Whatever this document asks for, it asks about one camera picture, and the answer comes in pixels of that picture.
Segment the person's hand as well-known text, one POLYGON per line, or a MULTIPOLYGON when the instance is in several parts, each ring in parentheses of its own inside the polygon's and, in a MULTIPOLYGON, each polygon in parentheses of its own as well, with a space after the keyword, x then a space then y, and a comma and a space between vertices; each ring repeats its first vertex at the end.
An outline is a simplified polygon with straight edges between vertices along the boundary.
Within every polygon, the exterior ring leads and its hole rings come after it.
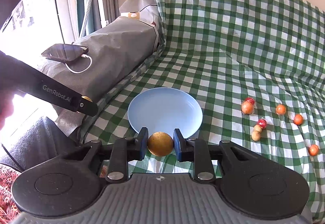
POLYGON ((14 93, 11 90, 1 91, 1 115, 0 115, 0 129, 4 127, 5 119, 13 114, 14 93))

